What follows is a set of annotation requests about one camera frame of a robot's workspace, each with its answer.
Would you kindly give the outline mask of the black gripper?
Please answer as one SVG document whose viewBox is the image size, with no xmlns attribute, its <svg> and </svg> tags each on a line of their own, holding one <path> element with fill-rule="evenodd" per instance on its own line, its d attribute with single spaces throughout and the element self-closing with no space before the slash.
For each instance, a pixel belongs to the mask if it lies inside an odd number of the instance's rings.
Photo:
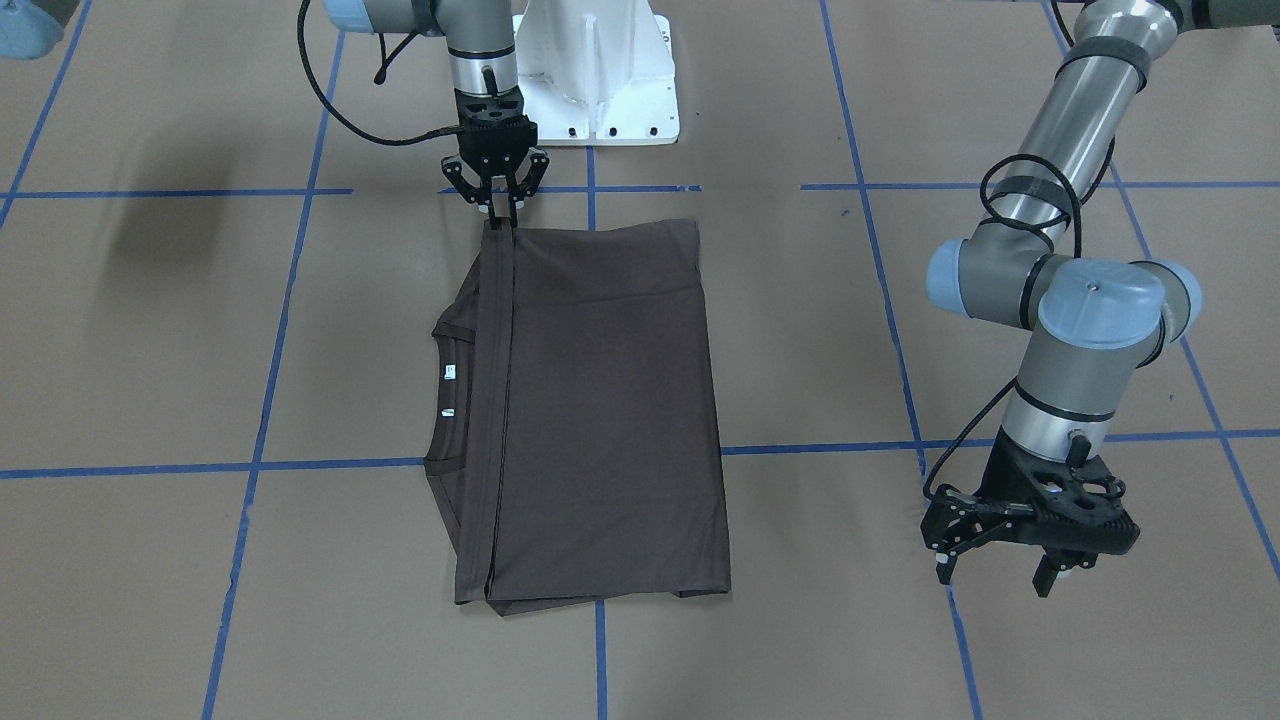
<svg viewBox="0 0 1280 720">
<path fill-rule="evenodd" d="M 1047 598 L 1055 582 L 1100 553 L 1124 555 L 1140 528 L 1123 506 L 1126 487 L 1085 436 L 1073 436 L 1062 461 L 1034 455 L 998 436 L 972 493 L 942 484 L 922 520 L 934 571 L 954 583 L 959 557 L 988 542 L 1044 550 L 1032 585 Z"/>
<path fill-rule="evenodd" d="M 502 228 L 503 195 L 492 190 L 495 178 L 507 188 L 509 227 L 518 227 L 525 199 L 541 184 L 550 159 L 538 147 L 538 124 L 524 111 L 524 94 L 511 88 L 495 96 L 454 92 L 460 118 L 460 152 L 442 160 L 442 170 L 466 202 L 486 206 L 488 227 Z"/>
</svg>

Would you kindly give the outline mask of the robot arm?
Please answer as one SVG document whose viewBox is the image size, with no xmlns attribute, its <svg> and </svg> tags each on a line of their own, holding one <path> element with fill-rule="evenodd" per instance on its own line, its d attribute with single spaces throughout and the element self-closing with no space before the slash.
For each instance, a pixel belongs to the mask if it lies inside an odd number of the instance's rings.
<svg viewBox="0 0 1280 720">
<path fill-rule="evenodd" d="M 344 118 L 320 87 L 305 45 L 305 22 L 310 9 L 301 3 L 297 40 L 303 72 L 326 111 L 361 138 L 383 146 L 402 147 L 453 135 L 460 151 L 442 160 L 442 172 L 467 202 L 499 219 L 493 200 L 495 181 L 508 196 L 508 223 L 517 225 L 518 210 L 534 196 L 549 165 L 538 147 L 538 124 L 526 114 L 518 86 L 515 26 L 507 1 L 325 1 L 330 22 L 342 31 L 403 35 L 392 51 L 383 51 L 375 74 L 383 83 L 397 55 L 417 37 L 443 37 L 451 56 L 454 105 L 458 122 L 410 138 L 383 138 L 360 129 Z"/>
<path fill-rule="evenodd" d="M 1138 368 L 1199 316 L 1196 275 L 1167 260 L 1083 254 L 1083 205 L 1103 177 L 1126 109 L 1179 36 L 1277 23 L 1275 1 L 1088 1 L 1020 149 L 983 176 L 980 223 L 931 256 L 925 292 L 960 316 L 1030 334 L 973 492 L 931 471 L 920 530 L 950 584 L 957 560 L 991 542 L 1037 547 L 1046 597 L 1056 579 L 1120 556 L 1140 529 L 1100 452 Z"/>
</svg>

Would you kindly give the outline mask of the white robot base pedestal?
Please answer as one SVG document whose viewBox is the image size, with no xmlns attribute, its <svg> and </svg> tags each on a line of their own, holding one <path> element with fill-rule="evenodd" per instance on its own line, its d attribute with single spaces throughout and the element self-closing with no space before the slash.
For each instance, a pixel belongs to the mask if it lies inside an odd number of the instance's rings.
<svg viewBox="0 0 1280 720">
<path fill-rule="evenodd" d="M 513 27 L 518 86 L 539 145 L 678 141 L 671 23 L 650 3 L 530 1 Z"/>
</svg>

